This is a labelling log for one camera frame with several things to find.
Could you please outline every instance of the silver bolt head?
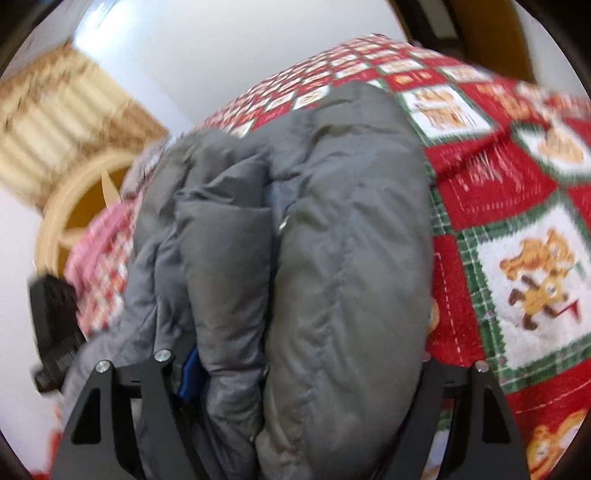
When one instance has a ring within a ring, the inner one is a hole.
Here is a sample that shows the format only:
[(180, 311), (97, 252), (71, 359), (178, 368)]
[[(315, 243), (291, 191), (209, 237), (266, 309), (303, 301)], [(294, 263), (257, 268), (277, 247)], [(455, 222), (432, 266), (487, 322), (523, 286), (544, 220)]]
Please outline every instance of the silver bolt head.
[(476, 371), (481, 374), (485, 374), (491, 369), (484, 360), (478, 360), (474, 366), (476, 367)]
[(154, 354), (154, 360), (156, 360), (157, 362), (165, 362), (166, 360), (169, 360), (170, 357), (172, 357), (172, 352), (170, 350), (168, 350), (167, 348), (163, 348), (162, 350), (158, 350), (155, 354)]
[(111, 368), (111, 362), (108, 360), (101, 360), (95, 366), (95, 370), (100, 374), (105, 373), (109, 368)]

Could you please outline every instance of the red fabric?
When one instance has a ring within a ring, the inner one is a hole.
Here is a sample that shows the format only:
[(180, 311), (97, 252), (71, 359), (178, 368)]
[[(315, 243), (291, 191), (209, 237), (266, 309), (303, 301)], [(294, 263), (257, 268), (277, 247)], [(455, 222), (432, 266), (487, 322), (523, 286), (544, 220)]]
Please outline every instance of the red fabric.
[(591, 103), (369, 35), (273, 75), (204, 126), (243, 137), (353, 80), (396, 98), (429, 160), (427, 349), (490, 363), (541, 480), (591, 407)]

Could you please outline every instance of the black metal frame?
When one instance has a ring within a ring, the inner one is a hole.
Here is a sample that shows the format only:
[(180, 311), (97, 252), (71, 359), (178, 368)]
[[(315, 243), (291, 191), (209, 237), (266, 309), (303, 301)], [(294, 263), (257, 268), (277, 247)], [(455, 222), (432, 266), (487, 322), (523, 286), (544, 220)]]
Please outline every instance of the black metal frame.
[[(148, 361), (114, 368), (100, 362), (91, 374), (64, 432), (54, 480), (144, 478), (130, 398), (142, 398), (142, 416), (161, 480), (207, 480), (175, 395), (192, 348), (184, 338)], [(485, 362), (471, 368), (430, 357), (405, 422), (376, 480), (418, 480), (437, 430), (445, 398), (454, 400), (450, 440), (440, 479), (527, 480), (524, 449), (511, 410)]]

